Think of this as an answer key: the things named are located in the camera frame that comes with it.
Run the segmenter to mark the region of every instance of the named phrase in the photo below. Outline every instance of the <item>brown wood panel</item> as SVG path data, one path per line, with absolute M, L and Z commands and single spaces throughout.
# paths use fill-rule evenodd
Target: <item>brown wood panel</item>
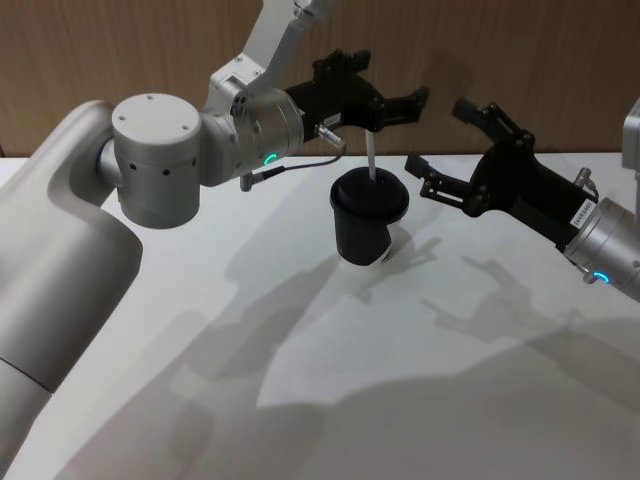
M 159 91 L 204 102 L 210 74 L 244 45 L 260 0 L 0 0 L 0 144 L 32 152 L 75 105 Z M 418 125 L 383 152 L 487 145 L 449 112 L 499 102 L 546 151 L 618 150 L 640 96 L 637 0 L 343 0 L 300 46 L 283 86 L 335 48 L 369 48 L 385 94 L 431 87 Z M 347 134 L 351 152 L 363 135 Z M 326 151 L 310 145 L 308 151 Z

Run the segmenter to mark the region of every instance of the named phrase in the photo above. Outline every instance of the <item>white table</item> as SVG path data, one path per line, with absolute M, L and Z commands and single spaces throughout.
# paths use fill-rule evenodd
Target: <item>white table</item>
M 478 158 L 430 161 L 468 177 Z M 539 158 L 633 205 L 619 155 Z M 329 188 L 364 164 L 203 189 L 188 225 L 132 225 L 140 275 L 8 478 L 639 478 L 640 305 L 506 214 L 420 198 L 401 157 L 379 161 L 411 192 L 394 254 L 350 268 Z

